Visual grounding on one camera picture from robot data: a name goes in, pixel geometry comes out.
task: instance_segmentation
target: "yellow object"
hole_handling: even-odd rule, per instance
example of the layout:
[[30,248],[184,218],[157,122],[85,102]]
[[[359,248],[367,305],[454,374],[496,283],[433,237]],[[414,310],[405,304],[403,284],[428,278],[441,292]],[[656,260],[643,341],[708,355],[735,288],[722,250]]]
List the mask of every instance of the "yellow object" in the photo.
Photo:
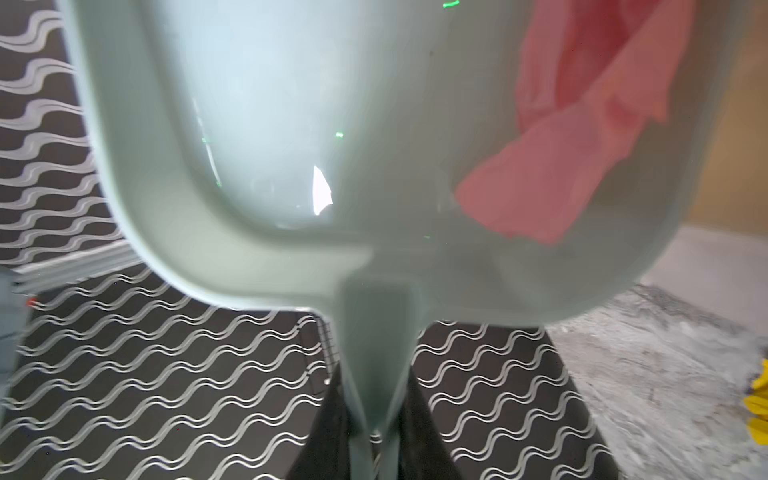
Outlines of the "yellow object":
[[755,415],[768,416],[768,396],[750,395],[744,399],[744,405]]
[[763,360],[763,373],[752,382],[752,395],[744,405],[757,415],[746,424],[757,445],[768,445],[768,359]]
[[768,389],[768,359],[763,359],[763,374],[752,382],[752,390],[759,392]]

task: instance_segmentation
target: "marble floor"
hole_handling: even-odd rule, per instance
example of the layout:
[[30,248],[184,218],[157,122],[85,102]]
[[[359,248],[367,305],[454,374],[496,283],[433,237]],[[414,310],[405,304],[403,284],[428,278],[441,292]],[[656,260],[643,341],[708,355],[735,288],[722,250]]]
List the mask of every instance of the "marble floor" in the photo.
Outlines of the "marble floor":
[[742,403],[768,338],[647,286],[549,332],[628,478],[768,478]]

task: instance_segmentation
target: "beige wall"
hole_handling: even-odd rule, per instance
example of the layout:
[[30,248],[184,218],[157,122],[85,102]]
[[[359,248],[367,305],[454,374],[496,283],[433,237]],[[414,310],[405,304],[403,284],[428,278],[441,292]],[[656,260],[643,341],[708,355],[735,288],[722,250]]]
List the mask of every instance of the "beige wall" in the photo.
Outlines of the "beige wall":
[[768,235],[768,3],[755,9],[736,59],[689,220]]

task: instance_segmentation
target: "light green dustpan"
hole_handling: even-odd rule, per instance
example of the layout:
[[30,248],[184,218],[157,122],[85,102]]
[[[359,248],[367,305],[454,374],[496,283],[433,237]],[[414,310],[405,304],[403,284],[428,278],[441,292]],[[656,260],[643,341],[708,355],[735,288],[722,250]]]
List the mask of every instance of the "light green dustpan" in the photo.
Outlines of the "light green dustpan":
[[377,429],[382,474],[396,471],[391,425],[420,329],[564,319],[630,286],[664,248],[748,2],[698,4],[670,123],[649,127],[562,244],[543,247],[486,232],[452,196],[516,135],[530,2],[59,2],[125,236],[200,300],[331,322],[361,432],[356,478],[374,475]]

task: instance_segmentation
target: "pink cloth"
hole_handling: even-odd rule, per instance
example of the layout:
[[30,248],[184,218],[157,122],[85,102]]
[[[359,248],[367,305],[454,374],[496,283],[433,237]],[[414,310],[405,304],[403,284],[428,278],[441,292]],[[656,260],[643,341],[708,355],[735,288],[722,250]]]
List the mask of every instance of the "pink cloth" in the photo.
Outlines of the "pink cloth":
[[515,97],[522,135],[456,190],[486,228],[557,243],[648,118],[664,122],[696,0],[537,0]]

